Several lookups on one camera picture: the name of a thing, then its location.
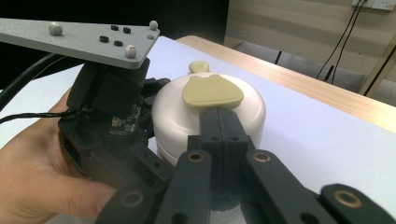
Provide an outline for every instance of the electrical outlet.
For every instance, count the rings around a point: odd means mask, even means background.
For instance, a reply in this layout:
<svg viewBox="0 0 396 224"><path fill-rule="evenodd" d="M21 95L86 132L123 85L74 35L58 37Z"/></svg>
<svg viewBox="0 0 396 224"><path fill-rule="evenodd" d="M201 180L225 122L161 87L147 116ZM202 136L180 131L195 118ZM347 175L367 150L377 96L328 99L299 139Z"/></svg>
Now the electrical outlet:
<svg viewBox="0 0 396 224"><path fill-rule="evenodd" d="M353 0L352 1L352 6L356 6L359 3L359 6L361 6L361 2L364 0ZM363 4L363 7L372 7L373 3L375 0L366 0Z"/></svg>
<svg viewBox="0 0 396 224"><path fill-rule="evenodd" d="M395 8L396 0L374 0L372 8L392 11Z"/></svg>

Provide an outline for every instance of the human hand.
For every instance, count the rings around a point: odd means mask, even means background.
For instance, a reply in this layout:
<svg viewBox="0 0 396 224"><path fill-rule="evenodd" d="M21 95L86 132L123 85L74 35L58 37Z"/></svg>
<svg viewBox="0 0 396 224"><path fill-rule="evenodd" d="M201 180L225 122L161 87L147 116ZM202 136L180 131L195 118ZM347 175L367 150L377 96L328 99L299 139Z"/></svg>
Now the human hand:
<svg viewBox="0 0 396 224"><path fill-rule="evenodd" d="M67 109L67 92L49 112ZM0 150L0 223L96 218L115 189L82 178L60 145L57 119L40 119Z"/></svg>

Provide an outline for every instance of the power cord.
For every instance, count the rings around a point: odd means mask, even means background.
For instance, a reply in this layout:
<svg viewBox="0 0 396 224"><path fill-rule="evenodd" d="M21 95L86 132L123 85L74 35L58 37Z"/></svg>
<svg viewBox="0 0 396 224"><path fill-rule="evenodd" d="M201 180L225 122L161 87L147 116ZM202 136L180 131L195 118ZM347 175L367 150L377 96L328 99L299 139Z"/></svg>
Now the power cord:
<svg viewBox="0 0 396 224"><path fill-rule="evenodd" d="M44 72L54 63L59 62L66 56L49 53L32 66L27 68L20 76L18 76L9 86L0 92L0 111L14 98L14 96L29 83L32 79ZM0 124L13 119L33 119L33 118L59 118L67 117L75 114L75 110L67 110L61 113L22 113L6 116L0 119Z"/></svg>
<svg viewBox="0 0 396 224"><path fill-rule="evenodd" d="M35 77L40 75L48 67L54 63L59 62L66 56L49 53L34 63L32 66L27 68L20 76L18 76L11 84L9 84L0 93L0 111L14 98L14 96L24 87L27 83L33 80Z"/></svg>
<svg viewBox="0 0 396 224"><path fill-rule="evenodd" d="M335 53L335 51L337 50L338 46L340 45L342 39L344 38L344 35L346 34L347 29L349 28L349 25L350 25L350 23L352 22L353 17L355 16L356 10L358 10L358 7L359 7L359 4L361 3L361 1L363 1L363 4L364 4L364 2L365 2L366 0L359 0L358 4L356 4L355 9L353 10L352 15L350 16L350 19L349 19L349 22L348 22L348 24L347 24L347 26L346 26L345 31L343 32L343 34L341 35L340 39L338 40L338 43L337 43L337 45L335 46L334 50L332 51L332 54L329 56L329 58L327 59L326 63L323 64L323 66L321 67L320 71L318 72L317 79L319 78L320 73L322 72L323 68L324 68L324 67L326 66L326 64L329 62L330 58L334 55L334 53Z"/></svg>
<svg viewBox="0 0 396 224"><path fill-rule="evenodd" d="M49 118L62 118L76 114L76 110L66 110L61 113L23 113L23 114L16 114L3 117L0 119L0 124L13 120L13 119L49 119Z"/></svg>
<svg viewBox="0 0 396 224"><path fill-rule="evenodd" d="M348 39L349 39L349 36L350 36L350 34L352 33L353 27L355 26L356 20L358 19L359 13L361 13L361 9L363 8L363 5L364 5L364 2L365 2L365 1L367 1L367 0L363 0L363 3L362 3L361 6L359 7L359 10L358 10L358 13L356 14L355 20L353 20L352 26L350 27L350 30L349 30L349 33L348 33L347 36L346 36L346 41L344 42L343 47L341 47L340 56L338 57L337 64L336 64L335 67L334 67L334 72L332 73L332 84L334 83L335 72L337 71L338 64L340 63L341 57L342 57L342 55L343 55L344 47L346 46L346 43L347 43L347 41L348 41Z"/></svg>

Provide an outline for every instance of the screw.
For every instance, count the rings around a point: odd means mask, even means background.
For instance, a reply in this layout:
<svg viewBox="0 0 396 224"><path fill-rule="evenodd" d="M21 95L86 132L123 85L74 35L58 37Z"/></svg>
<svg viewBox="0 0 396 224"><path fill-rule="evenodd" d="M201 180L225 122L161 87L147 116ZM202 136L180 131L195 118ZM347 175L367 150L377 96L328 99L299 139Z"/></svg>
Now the screw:
<svg viewBox="0 0 396 224"><path fill-rule="evenodd" d="M134 58L136 56L137 50L136 47L133 45L128 45L128 47L125 48L125 57L127 58Z"/></svg>
<svg viewBox="0 0 396 224"><path fill-rule="evenodd" d="M152 31L157 30L157 29L158 29L158 22L156 22L156 21L151 21L151 22L149 23L149 29L152 30Z"/></svg>
<svg viewBox="0 0 396 224"><path fill-rule="evenodd" d="M62 28L62 26L58 23L58 22L56 22L56 21L53 21L50 25L49 25L49 33L51 34L51 35L57 35L57 36L59 36L59 35L62 35L62 31L63 31L64 29Z"/></svg>
<svg viewBox="0 0 396 224"><path fill-rule="evenodd" d="M111 25L111 30L118 31L119 30L119 26Z"/></svg>
<svg viewBox="0 0 396 224"><path fill-rule="evenodd" d="M123 32L125 34L130 34L131 33L131 28L129 28L129 27L124 27L122 30L123 30Z"/></svg>
<svg viewBox="0 0 396 224"><path fill-rule="evenodd" d="M114 41L114 45L117 46L117 47L122 47L123 43L120 40L115 40Z"/></svg>
<svg viewBox="0 0 396 224"><path fill-rule="evenodd" d="M102 43L108 43L108 37L105 36L105 35L101 35L99 37L99 41L102 42Z"/></svg>

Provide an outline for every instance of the wooden table edge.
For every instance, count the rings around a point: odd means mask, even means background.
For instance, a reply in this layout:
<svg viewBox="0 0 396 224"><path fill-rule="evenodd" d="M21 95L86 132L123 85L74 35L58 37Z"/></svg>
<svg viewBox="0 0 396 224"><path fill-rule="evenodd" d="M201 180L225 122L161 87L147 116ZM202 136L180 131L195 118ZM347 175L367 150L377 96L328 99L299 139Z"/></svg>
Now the wooden table edge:
<svg viewBox="0 0 396 224"><path fill-rule="evenodd" d="M304 76L198 36L189 35L177 41L396 133L396 107L394 106Z"/></svg>

